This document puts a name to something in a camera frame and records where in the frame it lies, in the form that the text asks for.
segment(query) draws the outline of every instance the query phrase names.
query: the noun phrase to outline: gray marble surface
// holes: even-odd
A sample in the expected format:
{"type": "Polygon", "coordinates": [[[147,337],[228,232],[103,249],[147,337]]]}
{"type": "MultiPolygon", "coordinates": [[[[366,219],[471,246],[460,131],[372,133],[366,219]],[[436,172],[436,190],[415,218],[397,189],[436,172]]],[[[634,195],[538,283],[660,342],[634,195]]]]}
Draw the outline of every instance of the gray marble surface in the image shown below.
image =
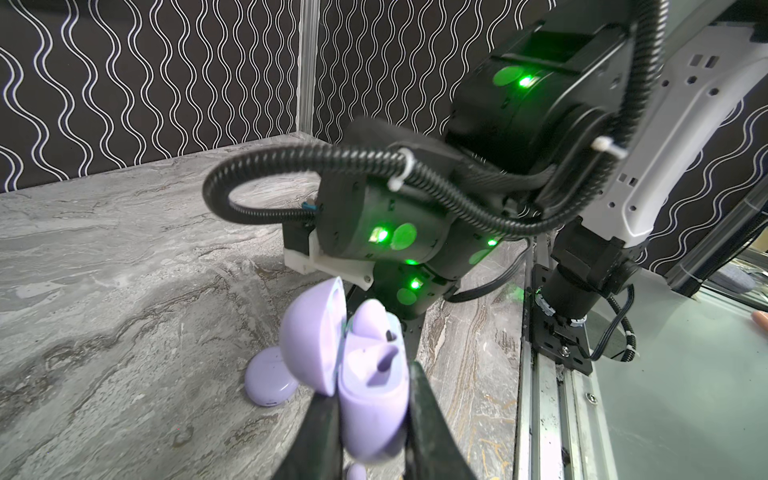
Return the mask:
{"type": "MultiPolygon", "coordinates": [[[[323,280],[282,264],[279,226],[225,223],[205,173],[257,144],[0,195],[0,478],[269,478],[310,398],[265,409],[243,370],[290,301],[323,280]]],[[[235,196],[288,207],[315,175],[235,196]]],[[[465,281],[490,280],[499,247],[465,281]]],[[[522,285],[522,277],[515,282],[522,285]]],[[[478,478],[511,478],[521,302],[514,284],[433,307],[419,359],[478,478]]],[[[402,458],[371,468],[398,478],[402,458]]]]}

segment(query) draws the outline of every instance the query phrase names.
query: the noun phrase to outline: black cable coil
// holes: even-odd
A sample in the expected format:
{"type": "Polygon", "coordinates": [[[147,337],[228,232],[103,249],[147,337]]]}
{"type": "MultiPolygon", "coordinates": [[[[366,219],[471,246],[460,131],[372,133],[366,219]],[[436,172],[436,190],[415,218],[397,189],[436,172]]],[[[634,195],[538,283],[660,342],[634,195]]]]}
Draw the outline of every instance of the black cable coil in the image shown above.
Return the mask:
{"type": "MultiPolygon", "coordinates": [[[[613,296],[607,296],[605,299],[608,301],[608,304],[611,305],[614,313],[619,314],[619,312],[621,312],[621,306],[613,296]]],[[[626,316],[621,317],[621,328],[624,329],[624,333],[627,336],[627,348],[624,349],[623,352],[617,353],[614,358],[623,353],[621,356],[621,362],[631,362],[632,359],[634,359],[634,353],[637,351],[637,339],[635,339],[634,330],[632,330],[632,324],[629,323],[629,320],[626,316]]]]}

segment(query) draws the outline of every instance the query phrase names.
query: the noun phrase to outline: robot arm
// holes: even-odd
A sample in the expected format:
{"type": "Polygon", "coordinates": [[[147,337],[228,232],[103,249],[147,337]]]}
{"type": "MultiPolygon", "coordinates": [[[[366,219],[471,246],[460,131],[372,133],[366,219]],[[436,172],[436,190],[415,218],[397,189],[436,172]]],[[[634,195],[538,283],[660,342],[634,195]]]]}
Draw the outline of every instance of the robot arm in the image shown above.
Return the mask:
{"type": "Polygon", "coordinates": [[[701,29],[718,15],[714,3],[726,6],[704,2],[706,15],[678,19],[674,37],[688,40],[664,69],[667,0],[564,3],[462,80],[444,141],[357,119],[339,146],[225,162],[206,179],[205,201],[227,220],[283,223],[286,264],[339,275],[405,321],[453,296],[500,241],[565,224],[552,252],[558,268],[539,292],[550,313],[542,323],[558,341],[534,341],[563,361],[560,347],[586,349],[571,324],[626,287],[664,198],[765,75],[757,27],[701,29]],[[594,147],[606,136],[614,154],[594,147]],[[622,149],[630,155],[616,154],[622,149]],[[315,206],[229,200],[248,180],[304,170],[322,176],[315,206]]]}

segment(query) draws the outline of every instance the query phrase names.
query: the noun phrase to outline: white zip tie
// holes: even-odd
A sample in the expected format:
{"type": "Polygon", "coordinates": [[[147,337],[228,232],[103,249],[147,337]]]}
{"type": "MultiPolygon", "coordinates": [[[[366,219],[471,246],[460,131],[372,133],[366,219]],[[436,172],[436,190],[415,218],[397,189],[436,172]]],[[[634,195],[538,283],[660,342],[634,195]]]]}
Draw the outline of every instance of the white zip tie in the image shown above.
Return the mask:
{"type": "Polygon", "coordinates": [[[397,150],[406,158],[406,168],[400,175],[390,177],[386,183],[386,186],[393,192],[396,192],[402,188],[402,185],[406,182],[406,178],[413,171],[413,166],[416,164],[416,157],[413,156],[413,152],[408,148],[401,148],[397,150]]]}
{"type": "Polygon", "coordinates": [[[697,277],[697,276],[693,275],[693,274],[692,274],[691,272],[689,272],[688,270],[685,270],[685,267],[684,267],[684,266],[680,265],[680,270],[684,271],[686,275],[688,275],[690,278],[692,278],[692,279],[696,280],[698,283],[704,283],[704,280],[702,280],[701,278],[699,278],[699,277],[697,277]]]}
{"type": "Polygon", "coordinates": [[[752,204],[750,203],[750,201],[749,201],[749,200],[747,200],[746,198],[744,199],[744,203],[745,203],[745,204],[746,204],[746,205],[747,205],[749,208],[751,208],[752,210],[755,210],[757,213],[759,213],[759,214],[763,214],[763,215],[768,215],[766,212],[763,212],[763,209],[761,209],[761,208],[757,208],[757,207],[755,207],[754,205],[752,205],[752,204]]]}
{"type": "Polygon", "coordinates": [[[629,152],[614,144],[614,139],[606,135],[601,135],[592,141],[592,150],[611,154],[619,160],[627,158],[629,152]]]}

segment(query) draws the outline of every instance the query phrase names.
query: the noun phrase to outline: black and white wall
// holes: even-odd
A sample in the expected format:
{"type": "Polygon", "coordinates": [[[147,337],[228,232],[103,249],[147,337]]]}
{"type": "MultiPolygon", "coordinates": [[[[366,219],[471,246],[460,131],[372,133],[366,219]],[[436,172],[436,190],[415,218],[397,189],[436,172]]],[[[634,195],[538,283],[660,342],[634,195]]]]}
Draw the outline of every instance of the black and white wall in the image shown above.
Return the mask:
{"type": "Polygon", "coordinates": [[[300,0],[2,0],[0,191],[296,130],[300,0]]]}
{"type": "Polygon", "coordinates": [[[351,118],[440,135],[459,81],[557,0],[320,0],[313,133],[351,118]]]}
{"type": "Polygon", "coordinates": [[[768,78],[715,131],[667,198],[642,265],[664,275],[768,174],[768,78]]]}

